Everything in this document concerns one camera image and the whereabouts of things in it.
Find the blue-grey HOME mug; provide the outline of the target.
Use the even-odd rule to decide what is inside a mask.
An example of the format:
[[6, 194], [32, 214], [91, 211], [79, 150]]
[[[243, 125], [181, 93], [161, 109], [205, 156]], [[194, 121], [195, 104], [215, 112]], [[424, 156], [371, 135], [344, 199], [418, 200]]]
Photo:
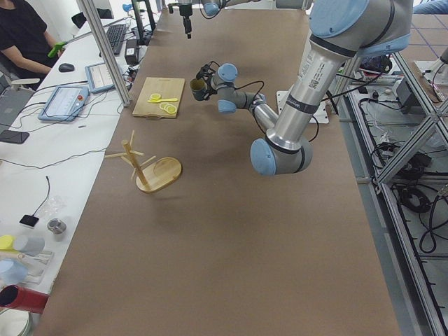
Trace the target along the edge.
[[206, 81], [202, 78], [200, 79], [192, 79], [190, 81], [190, 89], [192, 91], [193, 97], [197, 101], [206, 101], [210, 98], [209, 86]]

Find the wooden cup storage rack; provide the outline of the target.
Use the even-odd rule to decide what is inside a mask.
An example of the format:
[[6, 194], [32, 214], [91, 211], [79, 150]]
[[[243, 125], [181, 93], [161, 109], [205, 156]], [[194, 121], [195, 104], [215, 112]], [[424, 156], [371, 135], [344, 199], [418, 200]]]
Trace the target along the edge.
[[157, 192], [175, 182], [183, 170], [181, 162], [175, 157], [163, 157], [155, 161], [156, 156], [140, 162], [138, 157], [144, 153], [133, 149], [135, 131], [128, 140], [121, 141], [124, 151], [105, 155], [105, 158], [120, 158], [132, 168], [131, 179], [135, 179], [136, 186], [145, 193]]

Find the small steel cup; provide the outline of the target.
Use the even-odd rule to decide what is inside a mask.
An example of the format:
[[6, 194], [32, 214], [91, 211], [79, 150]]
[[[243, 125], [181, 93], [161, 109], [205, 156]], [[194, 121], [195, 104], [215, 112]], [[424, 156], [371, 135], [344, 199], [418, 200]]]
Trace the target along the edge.
[[48, 221], [47, 229], [52, 233], [55, 241], [62, 242], [65, 238], [67, 225], [59, 218], [53, 218]]

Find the yellow cup lying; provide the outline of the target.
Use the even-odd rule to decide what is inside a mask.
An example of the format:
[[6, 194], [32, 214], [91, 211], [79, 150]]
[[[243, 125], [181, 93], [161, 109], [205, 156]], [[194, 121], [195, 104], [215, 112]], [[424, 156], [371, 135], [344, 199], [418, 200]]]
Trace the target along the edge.
[[15, 237], [12, 235], [2, 235], [0, 236], [0, 251], [13, 251], [13, 244]]

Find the red cylinder cup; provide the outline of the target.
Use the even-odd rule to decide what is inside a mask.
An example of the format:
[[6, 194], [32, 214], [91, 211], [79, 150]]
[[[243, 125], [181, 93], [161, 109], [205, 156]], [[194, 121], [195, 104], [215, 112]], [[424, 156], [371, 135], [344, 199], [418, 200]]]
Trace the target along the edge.
[[1, 307], [42, 314], [49, 294], [17, 285], [1, 289]]

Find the wooden cutting board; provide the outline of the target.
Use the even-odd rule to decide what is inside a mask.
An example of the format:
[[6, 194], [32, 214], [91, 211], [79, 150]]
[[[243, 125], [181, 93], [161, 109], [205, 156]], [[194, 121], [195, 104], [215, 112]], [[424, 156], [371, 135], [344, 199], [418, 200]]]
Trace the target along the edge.
[[147, 77], [132, 115], [142, 118], [175, 118], [184, 85], [183, 78]]

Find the yellow plastic knife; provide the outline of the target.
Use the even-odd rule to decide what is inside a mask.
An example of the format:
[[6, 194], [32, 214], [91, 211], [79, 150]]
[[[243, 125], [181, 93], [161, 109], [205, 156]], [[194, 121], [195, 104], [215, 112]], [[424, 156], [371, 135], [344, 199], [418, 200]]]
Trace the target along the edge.
[[161, 102], [177, 102], [178, 98], [166, 98], [166, 99], [148, 99], [148, 103], [161, 103]]

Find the lemon slice middle left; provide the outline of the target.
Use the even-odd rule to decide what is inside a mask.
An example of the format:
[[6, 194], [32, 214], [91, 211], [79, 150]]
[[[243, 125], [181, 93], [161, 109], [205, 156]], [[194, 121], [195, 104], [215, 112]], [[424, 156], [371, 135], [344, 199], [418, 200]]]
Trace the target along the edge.
[[159, 104], [159, 108], [162, 110], [165, 110], [168, 106], [171, 106], [171, 104], [167, 103], [167, 102], [163, 102], [163, 103]]

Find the black keyboard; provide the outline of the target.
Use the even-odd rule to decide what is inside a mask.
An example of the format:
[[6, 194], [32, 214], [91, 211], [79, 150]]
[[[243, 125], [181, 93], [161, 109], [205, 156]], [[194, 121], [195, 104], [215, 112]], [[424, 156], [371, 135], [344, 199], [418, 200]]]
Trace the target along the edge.
[[120, 54], [126, 31], [126, 24], [113, 24], [107, 29], [106, 37], [110, 43], [114, 55]]

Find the blue teach pendant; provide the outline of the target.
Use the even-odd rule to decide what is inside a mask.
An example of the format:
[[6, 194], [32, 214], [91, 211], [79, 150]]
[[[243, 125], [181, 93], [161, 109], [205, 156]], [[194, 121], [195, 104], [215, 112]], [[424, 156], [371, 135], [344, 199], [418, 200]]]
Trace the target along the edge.
[[44, 122], [71, 122], [82, 111], [90, 91], [87, 86], [58, 85], [45, 103], [38, 119]]
[[113, 89], [112, 77], [104, 62], [85, 66], [89, 91], [93, 94]]

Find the black computer mouse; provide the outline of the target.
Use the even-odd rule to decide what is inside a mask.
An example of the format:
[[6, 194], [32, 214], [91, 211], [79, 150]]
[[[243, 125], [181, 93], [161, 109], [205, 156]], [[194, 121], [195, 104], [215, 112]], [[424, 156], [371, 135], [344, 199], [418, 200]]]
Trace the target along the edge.
[[61, 73], [72, 72], [75, 70], [75, 66], [70, 63], [62, 63], [58, 67], [58, 71]]

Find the blue teach pendant near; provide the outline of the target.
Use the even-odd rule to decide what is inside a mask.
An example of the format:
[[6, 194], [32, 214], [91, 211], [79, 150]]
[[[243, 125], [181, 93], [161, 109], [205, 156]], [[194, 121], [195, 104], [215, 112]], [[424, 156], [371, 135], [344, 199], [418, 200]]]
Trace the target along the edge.
[[44, 122], [71, 122], [82, 111], [90, 91], [87, 86], [58, 85], [45, 103], [38, 119]]

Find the seated person black shirt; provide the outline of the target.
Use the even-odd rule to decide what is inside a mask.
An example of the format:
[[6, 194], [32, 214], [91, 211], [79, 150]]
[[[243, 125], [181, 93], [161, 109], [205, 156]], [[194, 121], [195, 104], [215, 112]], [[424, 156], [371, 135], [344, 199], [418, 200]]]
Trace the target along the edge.
[[27, 1], [1, 2], [1, 54], [14, 64], [19, 78], [43, 80], [57, 61], [48, 56], [56, 44]]

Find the brown table mat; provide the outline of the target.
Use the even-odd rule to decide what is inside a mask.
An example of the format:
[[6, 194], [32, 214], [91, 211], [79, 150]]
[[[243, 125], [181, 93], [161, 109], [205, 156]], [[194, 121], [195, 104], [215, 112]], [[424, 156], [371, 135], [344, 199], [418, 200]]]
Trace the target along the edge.
[[173, 120], [122, 112], [112, 151], [179, 159], [153, 194], [107, 159], [37, 335], [399, 335], [336, 116], [308, 169], [261, 176], [252, 116], [189, 89]]

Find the black smartphone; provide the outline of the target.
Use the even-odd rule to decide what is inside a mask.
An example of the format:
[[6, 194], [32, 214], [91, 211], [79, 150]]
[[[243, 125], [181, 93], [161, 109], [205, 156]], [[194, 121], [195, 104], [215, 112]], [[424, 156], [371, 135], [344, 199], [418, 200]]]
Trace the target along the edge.
[[4, 130], [0, 133], [0, 142], [7, 144], [23, 144], [29, 138], [28, 132]]

